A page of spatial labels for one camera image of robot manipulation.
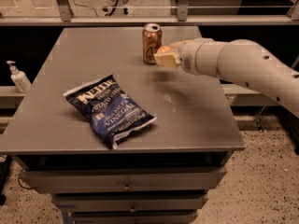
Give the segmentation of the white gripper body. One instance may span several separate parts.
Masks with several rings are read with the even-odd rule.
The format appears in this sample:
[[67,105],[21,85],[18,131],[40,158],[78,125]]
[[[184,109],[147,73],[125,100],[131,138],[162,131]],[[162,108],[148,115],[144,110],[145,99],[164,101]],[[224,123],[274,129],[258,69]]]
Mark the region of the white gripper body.
[[179,49],[182,69],[193,75],[214,75],[214,64],[212,62],[212,51],[210,38],[196,38],[184,41]]

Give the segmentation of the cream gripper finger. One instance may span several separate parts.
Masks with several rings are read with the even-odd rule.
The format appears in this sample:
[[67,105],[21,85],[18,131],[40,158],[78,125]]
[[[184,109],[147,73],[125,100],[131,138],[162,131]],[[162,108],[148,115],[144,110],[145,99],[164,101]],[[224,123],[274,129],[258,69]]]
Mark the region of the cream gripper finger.
[[169,45],[169,47],[171,49],[177,49],[178,51],[181,51],[187,43],[188,43],[188,40],[179,41],[179,42],[171,43]]
[[177,69],[180,66],[180,59],[177,52],[158,52],[154,55],[155,61],[158,65]]

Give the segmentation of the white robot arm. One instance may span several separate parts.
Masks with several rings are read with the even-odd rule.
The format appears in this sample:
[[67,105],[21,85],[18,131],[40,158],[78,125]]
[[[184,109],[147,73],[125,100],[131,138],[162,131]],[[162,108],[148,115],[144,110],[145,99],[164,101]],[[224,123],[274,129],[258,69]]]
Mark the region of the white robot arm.
[[299,72],[256,42],[196,38],[163,46],[154,54],[160,66],[182,68],[257,91],[299,117]]

